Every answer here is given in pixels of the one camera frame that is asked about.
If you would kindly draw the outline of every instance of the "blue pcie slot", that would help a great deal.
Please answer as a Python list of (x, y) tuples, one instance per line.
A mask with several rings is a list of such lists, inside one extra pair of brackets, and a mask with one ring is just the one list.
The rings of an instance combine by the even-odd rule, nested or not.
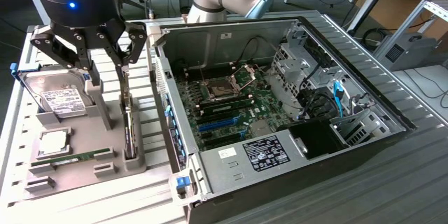
[(211, 123), (209, 125), (201, 126), (199, 127), (199, 131), (210, 131), (222, 127), (227, 127), (227, 126), (235, 126), (239, 122), (241, 116), (227, 119), (225, 121), (217, 122), (217, 123)]

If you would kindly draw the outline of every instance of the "hard drive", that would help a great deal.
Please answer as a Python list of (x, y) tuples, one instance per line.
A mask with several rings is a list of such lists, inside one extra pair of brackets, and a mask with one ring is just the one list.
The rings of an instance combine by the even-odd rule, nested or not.
[(90, 76), (78, 69), (66, 69), (61, 65), (26, 66), (18, 77), (41, 109), (55, 112), (59, 118), (86, 115), (86, 107), (95, 104), (85, 89)]

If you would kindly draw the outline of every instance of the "circuit board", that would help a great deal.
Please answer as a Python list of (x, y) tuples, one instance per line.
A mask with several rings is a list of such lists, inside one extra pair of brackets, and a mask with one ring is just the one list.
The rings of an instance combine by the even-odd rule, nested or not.
[[(293, 121), (282, 108), (282, 103), (279, 103), (279, 100), (271, 91), (271, 86), (265, 78), (265, 74), (261, 71), (255, 71), (255, 80), (253, 81), (254, 77), (250, 72), (239, 71), (235, 74), (235, 85), (243, 87), (253, 81), (241, 91), (233, 91), (233, 88), (227, 85), (227, 83), (231, 82), (229, 76), (193, 82), (177, 78), (179, 93), (195, 140), (203, 151), (251, 139), (261, 136), (262, 133), (270, 134), (277, 131), (281, 125)], [(215, 88), (217, 86), (210, 83), (219, 83), (219, 88)], [(214, 94), (211, 97), (210, 90), (213, 89), (215, 89), (214, 94), (217, 97)], [(242, 106), (242, 103), (245, 108), (227, 112), (233, 124), (207, 130), (207, 125), (223, 121), (213, 119), (205, 122), (205, 118), (207, 117), (205, 117), (198, 110), (198, 104), (207, 99), (226, 100), (229, 98), (233, 99), (237, 96), (251, 97), (251, 104), (246, 105), (246, 100), (241, 101), (237, 108)], [(257, 129), (257, 125), (267, 125), (266, 128), (269, 129)]]

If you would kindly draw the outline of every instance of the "motherboard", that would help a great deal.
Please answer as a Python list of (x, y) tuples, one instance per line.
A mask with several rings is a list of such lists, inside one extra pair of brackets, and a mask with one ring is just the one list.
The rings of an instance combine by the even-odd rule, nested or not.
[(249, 64), (233, 72), (209, 79), (210, 74), (202, 73), (201, 80), (177, 77), (195, 141), (203, 151), (267, 135), (293, 122), (293, 115), (271, 91), (269, 79), (274, 76)]

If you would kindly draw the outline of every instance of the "warning label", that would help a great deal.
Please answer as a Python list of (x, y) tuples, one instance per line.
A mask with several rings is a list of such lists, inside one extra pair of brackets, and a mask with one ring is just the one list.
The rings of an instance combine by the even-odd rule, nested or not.
[(243, 147), (258, 172), (291, 161), (277, 136), (247, 143)]
[(86, 110), (78, 89), (46, 91), (42, 94), (58, 115)]

